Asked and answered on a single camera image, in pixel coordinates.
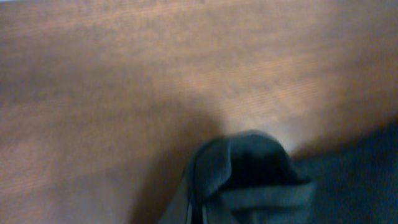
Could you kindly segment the black polo shirt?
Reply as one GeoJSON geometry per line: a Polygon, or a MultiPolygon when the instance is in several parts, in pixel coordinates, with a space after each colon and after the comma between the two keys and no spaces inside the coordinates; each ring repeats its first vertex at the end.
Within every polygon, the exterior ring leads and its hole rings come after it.
{"type": "Polygon", "coordinates": [[[397,123],[291,158],[272,136],[213,139],[186,165],[161,223],[396,223],[397,123]]]}

